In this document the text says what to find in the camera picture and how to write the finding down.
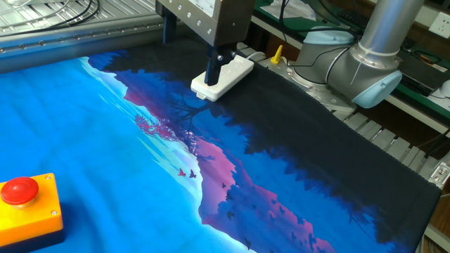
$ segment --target white paper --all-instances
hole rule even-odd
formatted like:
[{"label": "white paper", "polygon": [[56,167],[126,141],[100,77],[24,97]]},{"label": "white paper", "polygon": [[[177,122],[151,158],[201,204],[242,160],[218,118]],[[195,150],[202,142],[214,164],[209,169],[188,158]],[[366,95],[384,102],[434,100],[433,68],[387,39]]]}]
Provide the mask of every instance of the white paper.
[{"label": "white paper", "polygon": [[[281,0],[274,0],[270,6],[263,6],[261,9],[272,14],[275,18],[280,18]],[[307,18],[316,21],[316,13],[309,4],[305,4],[300,0],[289,0],[288,5],[284,9],[284,18]]]}]

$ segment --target robot end effector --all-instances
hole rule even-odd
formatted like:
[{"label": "robot end effector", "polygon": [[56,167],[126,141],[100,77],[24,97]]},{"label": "robot end effector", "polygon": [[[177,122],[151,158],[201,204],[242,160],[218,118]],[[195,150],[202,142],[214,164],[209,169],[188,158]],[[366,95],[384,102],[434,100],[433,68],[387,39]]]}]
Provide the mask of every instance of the robot end effector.
[{"label": "robot end effector", "polygon": [[156,11],[165,18],[164,43],[174,39],[179,18],[209,44],[205,83],[211,86],[247,36],[254,5],[255,0],[157,0]]}]

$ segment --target yellow cap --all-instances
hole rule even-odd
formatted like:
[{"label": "yellow cap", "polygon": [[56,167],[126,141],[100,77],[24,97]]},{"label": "yellow cap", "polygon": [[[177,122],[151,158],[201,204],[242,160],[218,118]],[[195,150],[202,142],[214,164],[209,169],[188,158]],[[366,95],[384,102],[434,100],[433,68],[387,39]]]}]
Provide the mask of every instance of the yellow cap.
[{"label": "yellow cap", "polygon": [[272,57],[272,59],[270,60],[272,63],[278,64],[280,62],[280,57],[281,57],[281,51],[283,50],[283,45],[280,45],[278,47],[278,50],[276,51],[276,54],[274,57]]}]

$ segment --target black cable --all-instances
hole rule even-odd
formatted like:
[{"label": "black cable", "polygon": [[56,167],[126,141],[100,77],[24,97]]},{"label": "black cable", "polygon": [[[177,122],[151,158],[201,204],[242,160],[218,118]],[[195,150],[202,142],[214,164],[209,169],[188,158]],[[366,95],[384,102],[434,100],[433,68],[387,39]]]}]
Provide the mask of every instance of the black cable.
[{"label": "black cable", "polygon": [[450,139],[447,139],[443,144],[439,145],[434,150],[431,150],[429,154],[425,155],[425,157],[429,157],[431,155],[434,155],[436,152],[440,151],[441,148],[445,147],[446,145],[450,144]]},{"label": "black cable", "polygon": [[433,145],[431,145],[429,148],[428,148],[428,150],[427,150],[427,152],[425,153],[425,157],[429,157],[432,153],[435,153],[437,150],[435,150],[435,146],[438,144],[438,143],[440,143],[444,138],[446,138],[446,135],[448,134],[448,133],[450,133],[450,128],[449,129],[447,129],[447,131],[445,131],[445,133],[443,133],[443,134],[441,134],[440,135],[440,137],[436,140],[436,142],[435,143],[433,143]]},{"label": "black cable", "polygon": [[354,10],[356,11],[356,13],[358,13],[358,15],[361,15],[361,14],[359,13],[359,10],[358,10],[358,4],[356,3],[356,0],[353,0],[353,4],[354,4]]},{"label": "black cable", "polygon": [[349,24],[347,23],[345,20],[341,19],[338,15],[334,14],[334,12],[332,12],[324,3],[323,0],[319,0],[319,3],[323,6],[323,8],[329,13],[331,14],[335,19],[339,20],[340,22],[344,23],[345,25],[348,25],[350,27],[352,27],[353,24]]},{"label": "black cable", "polygon": [[87,5],[86,9],[84,9],[84,11],[82,11],[81,13],[76,15],[75,17],[69,18],[68,20],[64,20],[64,21],[59,22],[58,24],[52,25],[50,27],[58,27],[60,25],[64,25],[65,23],[67,23],[70,26],[69,22],[72,22],[73,20],[76,20],[76,19],[82,17],[86,12],[89,11],[89,9],[91,8],[92,2],[94,2],[94,1],[93,0],[89,0],[89,4]]},{"label": "black cable", "polygon": [[57,26],[57,27],[47,27],[47,28],[42,28],[42,29],[38,29],[38,30],[31,30],[31,31],[26,31],[26,32],[18,32],[18,33],[15,33],[15,34],[1,35],[0,38],[9,37],[9,36],[15,36],[15,35],[32,34],[32,33],[36,33],[36,32],[55,31],[55,30],[59,30],[59,29],[74,27],[74,26],[77,26],[77,25],[80,25],[80,24],[86,22],[87,20],[90,20],[99,11],[100,11],[100,0],[97,0],[97,8],[96,8],[96,10],[91,15],[87,16],[85,19],[82,19],[80,21],[74,22],[72,24],[67,24],[67,25],[64,25],[64,26],[60,25],[60,26]]},{"label": "black cable", "polygon": [[324,54],[326,54],[326,53],[331,53],[331,52],[336,51],[336,50],[338,50],[338,49],[347,49],[347,48],[349,48],[349,47],[346,46],[346,47],[334,48],[333,50],[325,51],[325,52],[319,54],[319,55],[316,57],[316,59],[314,60],[314,62],[313,62],[311,65],[289,65],[289,64],[288,64],[288,67],[312,67],[312,66],[314,66],[314,64],[316,64],[316,61],[317,61],[317,60],[319,59],[319,57],[321,57],[322,55],[324,55]]},{"label": "black cable", "polygon": [[294,30],[294,29],[290,29],[290,28],[286,27],[284,25],[284,10],[285,10],[286,6],[288,5],[287,4],[288,1],[282,0],[282,2],[281,2],[280,18],[279,18],[279,22],[280,22],[280,25],[281,25],[281,32],[283,33],[283,37],[284,37],[284,40],[285,40],[286,43],[288,43],[288,40],[287,40],[286,34],[285,34],[286,30],[289,30],[291,32],[343,31],[343,32],[349,32],[351,35],[353,35],[355,40],[358,40],[358,36],[360,35],[358,32],[352,31],[352,30],[349,30],[349,29],[345,29],[345,28],[329,27],[329,28]]},{"label": "black cable", "polygon": [[438,97],[438,96],[435,96],[435,95],[432,95],[432,94],[430,94],[430,96],[432,96],[433,98],[440,98],[440,97]]}]

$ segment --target metal bracket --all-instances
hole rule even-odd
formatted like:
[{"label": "metal bracket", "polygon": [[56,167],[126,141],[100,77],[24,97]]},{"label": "metal bracket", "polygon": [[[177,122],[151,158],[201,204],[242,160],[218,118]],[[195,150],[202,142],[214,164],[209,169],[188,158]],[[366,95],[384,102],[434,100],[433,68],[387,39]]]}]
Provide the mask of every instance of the metal bracket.
[{"label": "metal bracket", "polygon": [[435,184],[439,188],[443,188],[450,176],[450,153],[444,156],[436,165],[431,177],[428,179],[430,183]]}]

